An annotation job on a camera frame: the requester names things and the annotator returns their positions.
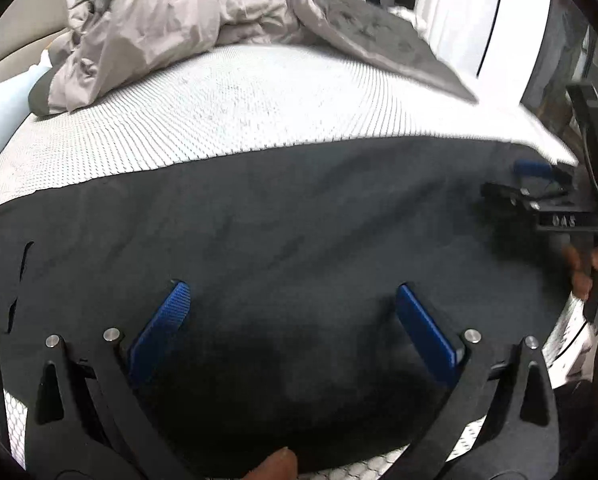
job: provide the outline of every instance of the dark gray fabric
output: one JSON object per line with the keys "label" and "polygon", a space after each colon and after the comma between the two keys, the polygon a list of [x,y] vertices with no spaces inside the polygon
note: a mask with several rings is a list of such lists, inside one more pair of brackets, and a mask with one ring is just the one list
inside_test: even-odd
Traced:
{"label": "dark gray fabric", "polygon": [[42,75],[37,82],[34,83],[34,86],[32,86],[30,93],[28,94],[28,106],[33,114],[39,117],[45,117],[50,114],[47,96],[50,93],[52,79],[62,65],[63,63],[59,63],[51,67],[51,69]]}
{"label": "dark gray fabric", "polygon": [[70,32],[64,32],[61,36],[58,36],[48,46],[48,57],[52,66],[59,66],[64,63],[70,55],[68,42],[70,41]]}
{"label": "dark gray fabric", "polygon": [[232,43],[311,44],[317,37],[374,66],[475,101],[412,25],[357,0],[76,0],[65,64],[42,116],[87,106],[153,70]]}
{"label": "dark gray fabric", "polygon": [[482,208],[481,183],[506,182],[517,158],[540,159],[494,141],[347,140],[5,203],[5,387],[33,406],[48,335],[75,358],[111,326],[132,339],[183,280],[190,313],[138,396],[197,471],[235,478],[282,446],[304,470],[402,446],[444,390],[394,315],[401,282],[502,356],[528,333],[544,341],[566,302],[546,239]]}

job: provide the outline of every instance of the black clamp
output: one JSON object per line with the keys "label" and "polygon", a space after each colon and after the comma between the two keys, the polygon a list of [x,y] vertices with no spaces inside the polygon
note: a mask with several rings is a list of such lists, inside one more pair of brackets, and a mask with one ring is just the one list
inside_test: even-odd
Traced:
{"label": "black clamp", "polygon": [[[559,463],[557,411],[537,339],[525,337],[506,363],[494,362],[492,342],[474,328],[452,333],[447,319],[424,304],[412,286],[397,289],[396,309],[428,368],[454,387],[383,480],[552,478]],[[472,422],[484,386],[495,380],[496,393],[472,449],[447,461]]]}
{"label": "black clamp", "polygon": [[592,290],[584,305],[584,317],[598,332],[598,271],[586,255],[598,246],[598,96],[589,84],[568,87],[575,117],[582,133],[584,164],[548,164],[519,160],[512,168],[516,177],[543,179],[545,191],[532,194],[524,187],[487,182],[482,196],[490,205],[513,212],[539,232],[570,235],[583,255]]}
{"label": "black clamp", "polygon": [[58,335],[47,350],[36,405],[26,422],[26,468],[39,480],[192,480],[154,429],[128,384],[122,333],[104,332],[87,360],[73,360]]}

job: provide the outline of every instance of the hand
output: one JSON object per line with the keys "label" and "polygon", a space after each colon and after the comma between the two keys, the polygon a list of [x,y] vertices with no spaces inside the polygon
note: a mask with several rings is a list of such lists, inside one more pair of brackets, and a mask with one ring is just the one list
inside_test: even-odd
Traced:
{"label": "hand", "polygon": [[295,480],[297,476],[297,456],[284,447],[266,458],[243,480]]}
{"label": "hand", "polygon": [[[564,256],[572,269],[572,294],[586,301],[592,288],[592,278],[582,270],[582,258],[577,249],[567,246],[564,249]],[[598,247],[590,254],[592,266],[598,270]]]}

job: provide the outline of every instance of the silver rivet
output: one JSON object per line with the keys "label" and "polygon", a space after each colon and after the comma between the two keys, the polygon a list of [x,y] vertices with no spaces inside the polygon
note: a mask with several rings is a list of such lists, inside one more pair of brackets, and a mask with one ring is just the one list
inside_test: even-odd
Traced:
{"label": "silver rivet", "polygon": [[536,350],[539,348],[539,341],[533,335],[526,336],[526,346],[531,350]]}
{"label": "silver rivet", "polygon": [[117,339],[119,339],[119,336],[121,335],[121,332],[119,332],[118,328],[108,328],[108,330],[106,330],[103,333],[103,339],[105,339],[106,341],[116,341]]}
{"label": "silver rivet", "polygon": [[470,341],[471,343],[479,343],[482,340],[482,335],[478,330],[474,328],[469,328],[464,332],[464,337],[466,341]]}
{"label": "silver rivet", "polygon": [[45,340],[45,345],[48,348],[54,348],[59,344],[59,336],[57,334],[49,335],[48,338]]}

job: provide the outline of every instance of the clamp jaw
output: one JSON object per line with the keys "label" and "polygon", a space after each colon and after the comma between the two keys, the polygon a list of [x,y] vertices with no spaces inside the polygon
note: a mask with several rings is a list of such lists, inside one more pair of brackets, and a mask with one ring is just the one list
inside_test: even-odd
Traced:
{"label": "clamp jaw", "polygon": [[492,206],[514,212],[539,232],[570,235],[582,253],[584,271],[592,277],[592,290],[584,317],[598,332],[598,271],[590,268],[588,254],[598,246],[598,96],[589,84],[568,87],[583,139],[584,164],[548,164],[518,160],[512,168],[518,178],[542,179],[546,190],[532,195],[526,188],[487,182],[482,196]]}

